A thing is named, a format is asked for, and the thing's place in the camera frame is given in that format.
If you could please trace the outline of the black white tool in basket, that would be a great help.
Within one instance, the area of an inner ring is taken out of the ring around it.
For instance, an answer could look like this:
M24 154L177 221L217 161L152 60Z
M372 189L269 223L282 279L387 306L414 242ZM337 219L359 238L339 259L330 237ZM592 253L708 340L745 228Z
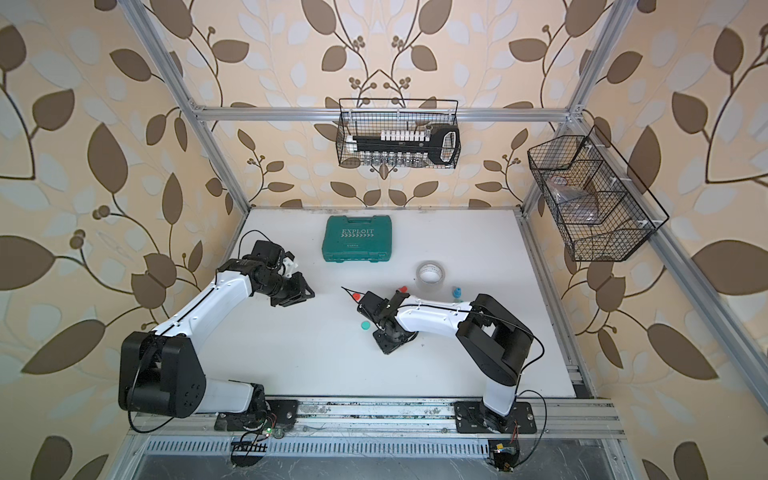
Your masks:
M454 168L461 153L456 126L427 125L424 129L384 130L344 134L337 141L340 165L360 164L409 168Z

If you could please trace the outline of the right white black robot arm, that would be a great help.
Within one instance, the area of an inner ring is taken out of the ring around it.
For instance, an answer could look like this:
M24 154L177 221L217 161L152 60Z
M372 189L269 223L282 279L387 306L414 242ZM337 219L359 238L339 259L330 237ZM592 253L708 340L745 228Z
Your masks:
M351 291L357 312L375 326L373 337L389 355L420 333L453 337L481 373L486 387L480 406L469 417L480 427L502 434L519 430L514 420L518 384L533 345L543 343L515 315L488 294L470 302L431 302L397 290L390 298Z

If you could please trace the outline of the plastic bag in basket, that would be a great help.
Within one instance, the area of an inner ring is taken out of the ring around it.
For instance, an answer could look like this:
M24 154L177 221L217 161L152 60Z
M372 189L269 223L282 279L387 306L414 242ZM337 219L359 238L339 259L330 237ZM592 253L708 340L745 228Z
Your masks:
M599 200L594 191L571 186L561 176L551 177L547 185L565 223L596 224L599 221Z

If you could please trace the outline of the clear tape roll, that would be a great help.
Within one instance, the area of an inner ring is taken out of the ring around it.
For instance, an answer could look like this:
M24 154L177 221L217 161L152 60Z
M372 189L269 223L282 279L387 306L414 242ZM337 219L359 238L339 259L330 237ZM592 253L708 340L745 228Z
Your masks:
M415 282L419 290L424 292L439 291L444 284L445 269L437 261L424 261L418 265L415 272Z

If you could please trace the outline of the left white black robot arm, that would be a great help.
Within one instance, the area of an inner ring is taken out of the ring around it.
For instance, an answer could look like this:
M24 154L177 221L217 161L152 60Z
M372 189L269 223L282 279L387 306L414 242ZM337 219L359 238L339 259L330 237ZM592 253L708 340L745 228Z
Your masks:
M303 274L255 260L230 259L214 280L169 320L122 343L119 407L172 418L257 414L257 384L209 379L198 353L227 315L255 293L288 307L315 296Z

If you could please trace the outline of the green plastic tool case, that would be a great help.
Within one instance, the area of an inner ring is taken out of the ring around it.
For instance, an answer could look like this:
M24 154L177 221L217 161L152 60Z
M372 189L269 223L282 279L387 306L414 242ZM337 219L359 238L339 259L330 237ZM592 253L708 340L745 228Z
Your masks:
M387 215L331 216L321 252L323 259L331 263L387 262L392 255L392 239L392 221Z

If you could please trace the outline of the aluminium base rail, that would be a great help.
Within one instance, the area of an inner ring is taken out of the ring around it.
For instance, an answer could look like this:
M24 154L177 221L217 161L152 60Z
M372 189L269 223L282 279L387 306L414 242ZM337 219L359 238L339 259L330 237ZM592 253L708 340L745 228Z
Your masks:
M234 427L225 414L174 420L157 429L147 417L144 433L130 433L126 456L480 458L519 442L525 450L546 441L576 440L599 447L626 434L606 400L541 400L523 397L513 406L509 432L484 426L477 404L456 398L275 397L279 412L260 435Z

